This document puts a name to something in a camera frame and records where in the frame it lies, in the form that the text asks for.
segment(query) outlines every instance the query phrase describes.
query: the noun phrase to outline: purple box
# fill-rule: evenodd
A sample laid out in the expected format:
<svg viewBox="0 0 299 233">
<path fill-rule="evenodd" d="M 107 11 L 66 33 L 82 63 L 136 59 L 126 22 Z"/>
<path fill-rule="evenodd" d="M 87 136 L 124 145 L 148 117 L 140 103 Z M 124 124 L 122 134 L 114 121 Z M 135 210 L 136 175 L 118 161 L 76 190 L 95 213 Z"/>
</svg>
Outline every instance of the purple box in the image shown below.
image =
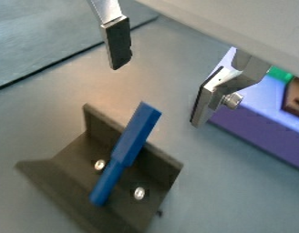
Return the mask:
<svg viewBox="0 0 299 233">
<path fill-rule="evenodd" d="M 266 76 L 239 91 L 239 108 L 223 106 L 211 122 L 299 167 L 299 117 L 281 110 L 284 92 L 285 83 Z"/>
</svg>

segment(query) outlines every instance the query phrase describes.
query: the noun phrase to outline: black metal bracket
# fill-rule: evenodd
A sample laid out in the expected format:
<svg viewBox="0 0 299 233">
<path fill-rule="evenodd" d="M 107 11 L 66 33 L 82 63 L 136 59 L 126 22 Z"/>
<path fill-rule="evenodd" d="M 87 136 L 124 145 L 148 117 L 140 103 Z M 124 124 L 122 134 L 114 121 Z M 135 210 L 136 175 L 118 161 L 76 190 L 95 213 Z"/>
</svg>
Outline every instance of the black metal bracket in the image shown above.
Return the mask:
<svg viewBox="0 0 299 233">
<path fill-rule="evenodd" d="M 95 207 L 88 201 L 100 177 L 94 162 L 110 160 L 124 127 L 90 104 L 84 114 L 87 132 L 68 147 L 52 159 L 21 161 L 16 167 L 87 232 L 144 232 L 183 164 L 147 143 L 106 205 Z M 147 190 L 143 200 L 132 195 L 138 186 Z"/>
</svg>

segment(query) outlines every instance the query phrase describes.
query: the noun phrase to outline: bolt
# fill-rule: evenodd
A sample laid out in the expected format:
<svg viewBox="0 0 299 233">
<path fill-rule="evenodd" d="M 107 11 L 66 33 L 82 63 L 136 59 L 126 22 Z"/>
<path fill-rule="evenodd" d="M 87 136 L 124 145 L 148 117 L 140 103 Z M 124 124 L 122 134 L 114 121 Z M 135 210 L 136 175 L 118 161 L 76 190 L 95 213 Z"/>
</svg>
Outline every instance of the bolt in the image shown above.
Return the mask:
<svg viewBox="0 0 299 233">
<path fill-rule="evenodd" d="M 106 167 L 106 161 L 103 159 L 98 160 L 98 162 L 95 164 L 95 169 L 98 171 L 103 171 L 104 167 Z"/>
<path fill-rule="evenodd" d="M 223 105 L 226 105 L 230 109 L 237 109 L 242 102 L 242 99 L 243 96 L 238 92 L 235 92 L 225 96 Z"/>
<path fill-rule="evenodd" d="M 144 198 L 144 188 L 143 187 L 138 187 L 135 189 L 135 199 L 142 200 Z"/>
</svg>

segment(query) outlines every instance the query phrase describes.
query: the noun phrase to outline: blue block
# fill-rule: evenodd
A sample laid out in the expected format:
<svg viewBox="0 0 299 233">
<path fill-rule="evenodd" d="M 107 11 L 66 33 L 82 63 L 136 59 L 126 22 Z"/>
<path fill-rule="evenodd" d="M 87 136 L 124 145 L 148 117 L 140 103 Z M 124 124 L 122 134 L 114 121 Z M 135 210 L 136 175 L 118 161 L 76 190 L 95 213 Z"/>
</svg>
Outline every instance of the blue block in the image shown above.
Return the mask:
<svg viewBox="0 0 299 233">
<path fill-rule="evenodd" d="M 124 168 L 132 165 L 161 115 L 162 113 L 144 102 L 139 104 L 122 137 L 116 142 L 111 162 L 91 192 L 90 201 L 94 205 L 102 206 L 110 197 Z"/>
</svg>

